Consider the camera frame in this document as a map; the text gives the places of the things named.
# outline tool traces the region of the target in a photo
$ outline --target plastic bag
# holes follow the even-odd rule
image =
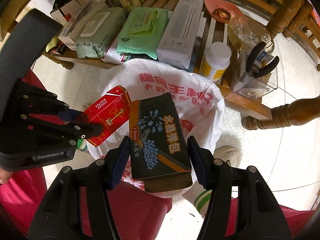
[[[214,82],[170,65],[137,58],[108,71],[110,79],[106,80],[103,95],[116,85],[121,85],[128,91],[131,101],[170,92],[180,117],[185,140],[193,135],[200,147],[214,152],[221,135],[225,111],[223,96]],[[129,135],[129,121],[99,147],[87,143],[88,150],[95,159],[101,158],[109,150],[119,147],[125,135]],[[144,190],[144,182],[131,177],[130,159],[122,180]],[[192,180],[193,183],[197,181],[194,171]],[[187,190],[188,188],[153,195],[169,198],[181,195]]]

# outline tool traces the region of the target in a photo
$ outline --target white product box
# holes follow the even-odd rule
[[[70,14],[71,17],[73,17],[76,13],[78,13],[78,11],[85,7],[89,1],[90,0],[71,0],[59,10],[52,10],[50,15],[55,21],[64,26],[68,23],[64,16]]]
[[[59,40],[66,44],[69,49],[76,51],[76,38],[78,38],[91,18],[98,11],[106,8],[108,8],[108,6],[106,5],[105,1],[100,1],[98,3],[91,2],[88,4],[81,11],[76,13],[63,27],[58,36]]]
[[[179,0],[156,50],[159,62],[188,69],[204,0]]]

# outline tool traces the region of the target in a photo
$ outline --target baby wipes package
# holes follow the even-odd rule
[[[101,58],[126,20],[120,7],[101,10],[86,24],[76,39],[78,58]]]

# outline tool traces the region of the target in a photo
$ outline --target tissue box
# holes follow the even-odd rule
[[[116,86],[108,91],[78,117],[78,121],[98,123],[104,126],[101,135],[87,139],[87,141],[95,147],[103,143],[129,119],[130,106],[128,92],[122,86]]]
[[[145,181],[145,191],[162,192],[192,185],[187,145],[170,93],[132,102],[129,126],[132,178]]]
[[[156,53],[159,62],[188,69],[204,0],[179,0]]]
[[[82,10],[78,11],[63,27],[58,36],[59,40],[66,44],[69,49],[76,51],[76,38],[78,38],[91,18],[103,9],[108,9],[105,1],[98,3],[91,2]]]
[[[70,14],[73,17],[78,11],[85,7],[90,0],[71,0],[62,6],[59,10],[52,10],[50,15],[52,18],[63,26],[67,24],[65,16]]]

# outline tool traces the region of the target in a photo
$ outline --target red cigarette pack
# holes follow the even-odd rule
[[[103,143],[121,125],[129,120],[131,101],[127,90],[118,85],[85,110],[79,120],[104,126],[102,134],[87,139],[95,147]]]

